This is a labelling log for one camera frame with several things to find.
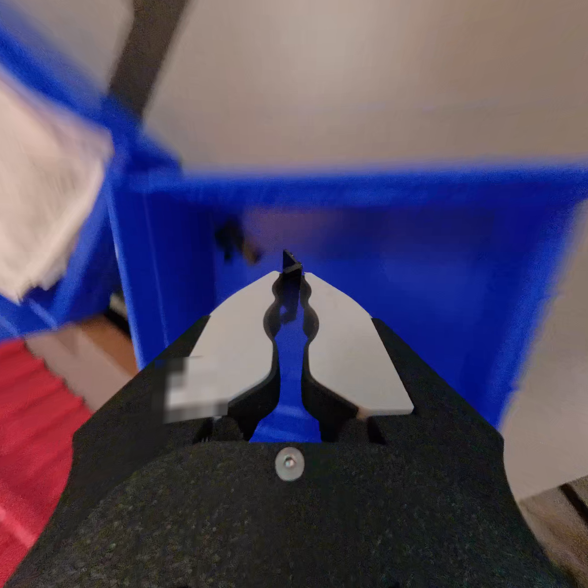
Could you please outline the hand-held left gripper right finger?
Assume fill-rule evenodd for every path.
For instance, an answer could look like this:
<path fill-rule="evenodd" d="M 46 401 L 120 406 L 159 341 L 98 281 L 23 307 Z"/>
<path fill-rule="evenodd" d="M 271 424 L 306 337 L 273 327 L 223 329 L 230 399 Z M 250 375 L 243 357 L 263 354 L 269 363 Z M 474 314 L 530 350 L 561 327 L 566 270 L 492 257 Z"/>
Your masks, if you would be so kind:
<path fill-rule="evenodd" d="M 306 410 L 314 418 L 410 415 L 413 402 L 368 311 L 313 273 L 300 285 Z"/>

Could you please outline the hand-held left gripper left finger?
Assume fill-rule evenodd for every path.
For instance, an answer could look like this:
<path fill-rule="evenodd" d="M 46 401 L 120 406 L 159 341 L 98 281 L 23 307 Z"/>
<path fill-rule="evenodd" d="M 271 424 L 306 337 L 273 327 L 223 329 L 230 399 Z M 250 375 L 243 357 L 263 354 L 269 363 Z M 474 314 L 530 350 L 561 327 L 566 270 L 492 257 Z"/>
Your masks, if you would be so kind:
<path fill-rule="evenodd" d="M 189 411 L 251 412 L 276 376 L 274 335 L 266 315 L 276 301 L 276 270 L 238 290 L 214 309 L 189 355 Z"/>

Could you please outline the small black toy brick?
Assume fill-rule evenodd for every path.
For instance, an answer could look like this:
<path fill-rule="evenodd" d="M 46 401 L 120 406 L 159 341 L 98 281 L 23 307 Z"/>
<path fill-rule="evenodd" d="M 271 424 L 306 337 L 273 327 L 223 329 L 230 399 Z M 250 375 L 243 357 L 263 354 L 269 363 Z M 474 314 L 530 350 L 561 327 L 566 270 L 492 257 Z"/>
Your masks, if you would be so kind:
<path fill-rule="evenodd" d="M 283 250 L 282 272 L 277 285 L 281 325 L 289 324 L 298 313 L 303 266 L 295 255 Z"/>

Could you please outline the red object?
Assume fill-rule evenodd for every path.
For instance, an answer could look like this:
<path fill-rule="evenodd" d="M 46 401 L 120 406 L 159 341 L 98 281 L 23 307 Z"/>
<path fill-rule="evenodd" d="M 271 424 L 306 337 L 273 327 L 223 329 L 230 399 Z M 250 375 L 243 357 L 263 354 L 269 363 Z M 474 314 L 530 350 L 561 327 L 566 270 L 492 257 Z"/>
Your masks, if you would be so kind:
<path fill-rule="evenodd" d="M 33 547 L 63 493 L 84 400 L 24 341 L 1 343 L 1 585 Z"/>

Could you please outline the white crumpled paper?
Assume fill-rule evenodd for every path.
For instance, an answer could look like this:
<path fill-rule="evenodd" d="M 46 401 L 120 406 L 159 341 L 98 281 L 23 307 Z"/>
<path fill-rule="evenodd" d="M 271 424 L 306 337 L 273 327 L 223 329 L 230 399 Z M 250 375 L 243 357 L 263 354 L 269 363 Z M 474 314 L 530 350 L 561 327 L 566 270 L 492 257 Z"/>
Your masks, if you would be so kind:
<path fill-rule="evenodd" d="M 65 274 L 114 154 L 110 132 L 1 68 L 1 295 Z"/>

